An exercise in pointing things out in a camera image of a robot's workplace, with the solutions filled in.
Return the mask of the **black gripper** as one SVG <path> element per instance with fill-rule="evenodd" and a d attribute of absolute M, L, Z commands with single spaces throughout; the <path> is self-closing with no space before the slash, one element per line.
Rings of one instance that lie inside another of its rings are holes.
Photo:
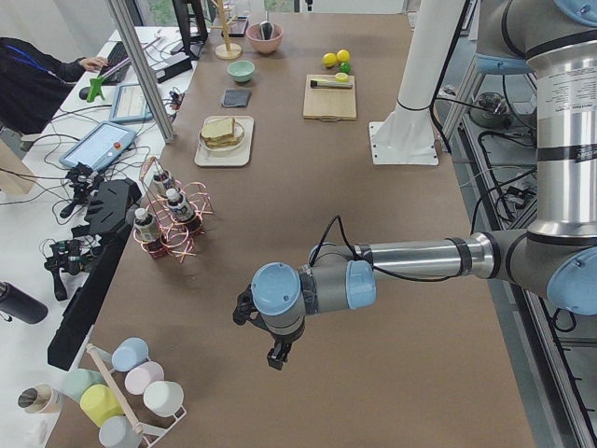
<path fill-rule="evenodd" d="M 288 360 L 293 342 L 299 339 L 299 330 L 296 329 L 289 334 L 281 335 L 270 330 L 253 302 L 251 288 L 248 287 L 237 298 L 237 305 L 232 313 L 232 320 L 235 324 L 242 326 L 250 322 L 253 326 L 262 329 L 270 334 L 274 340 L 274 346 L 267 354 L 267 362 L 270 367 L 281 371 Z"/>

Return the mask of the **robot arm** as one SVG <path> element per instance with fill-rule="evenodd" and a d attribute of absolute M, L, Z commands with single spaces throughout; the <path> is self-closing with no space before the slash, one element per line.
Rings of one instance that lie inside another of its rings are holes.
<path fill-rule="evenodd" d="M 479 56 L 502 56 L 537 78 L 537 215 L 525 229 L 374 245 L 321 240 L 308 263 L 262 266 L 232 318 L 270 334 L 281 369 L 308 315 L 376 299 L 376 277 L 433 283 L 475 275 L 527 289 L 578 315 L 596 312 L 596 5 L 491 1 Z"/>

